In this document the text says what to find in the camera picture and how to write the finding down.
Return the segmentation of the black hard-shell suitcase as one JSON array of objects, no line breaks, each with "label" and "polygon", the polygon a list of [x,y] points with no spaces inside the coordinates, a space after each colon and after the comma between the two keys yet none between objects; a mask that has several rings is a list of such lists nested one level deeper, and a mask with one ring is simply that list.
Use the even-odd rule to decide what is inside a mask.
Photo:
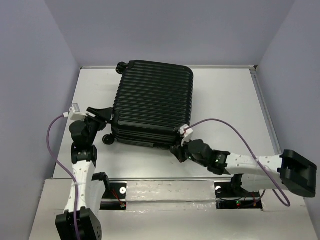
[{"label": "black hard-shell suitcase", "polygon": [[111,133],[105,145],[119,142],[169,149],[179,128],[192,118],[194,73],[183,65],[131,60],[119,62],[121,80],[114,98]]}]

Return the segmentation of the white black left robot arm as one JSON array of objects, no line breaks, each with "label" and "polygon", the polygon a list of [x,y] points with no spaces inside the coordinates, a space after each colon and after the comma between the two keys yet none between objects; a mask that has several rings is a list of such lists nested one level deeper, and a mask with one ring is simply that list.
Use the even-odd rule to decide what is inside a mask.
[{"label": "white black left robot arm", "polygon": [[111,191],[109,178],[105,172],[96,173],[98,150],[94,145],[97,133],[112,120],[113,109],[87,108],[80,111],[72,104],[64,117],[72,123],[69,132],[72,170],[66,172],[72,179],[68,202],[63,213],[56,216],[55,226],[62,240],[100,240],[102,226],[97,217],[102,198]]}]

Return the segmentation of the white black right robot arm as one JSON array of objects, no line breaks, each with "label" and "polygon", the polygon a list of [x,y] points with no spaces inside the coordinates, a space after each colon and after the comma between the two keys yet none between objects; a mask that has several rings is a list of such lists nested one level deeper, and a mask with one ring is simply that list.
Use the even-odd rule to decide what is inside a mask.
[{"label": "white black right robot arm", "polygon": [[235,196],[278,188],[304,198],[316,196],[317,166],[293,150],[252,157],[213,150],[197,139],[171,146],[170,152],[181,163],[190,160],[215,175],[231,175],[230,190]]}]

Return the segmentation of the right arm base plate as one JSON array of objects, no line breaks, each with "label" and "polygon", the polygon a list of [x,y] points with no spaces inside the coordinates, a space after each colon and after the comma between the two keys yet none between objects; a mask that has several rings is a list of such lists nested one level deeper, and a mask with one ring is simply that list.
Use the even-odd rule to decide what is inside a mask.
[{"label": "right arm base plate", "polygon": [[242,174],[237,174],[230,181],[214,183],[217,210],[263,209],[260,192],[243,189],[242,178]]}]

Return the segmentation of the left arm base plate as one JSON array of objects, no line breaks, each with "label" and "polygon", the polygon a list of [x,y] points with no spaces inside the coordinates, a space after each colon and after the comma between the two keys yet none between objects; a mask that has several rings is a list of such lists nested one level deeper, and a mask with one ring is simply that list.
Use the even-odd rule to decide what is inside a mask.
[{"label": "left arm base plate", "polygon": [[125,211],[127,209],[126,194],[127,182],[110,181],[105,172],[94,173],[93,182],[103,182],[105,192],[102,195],[100,210]]}]

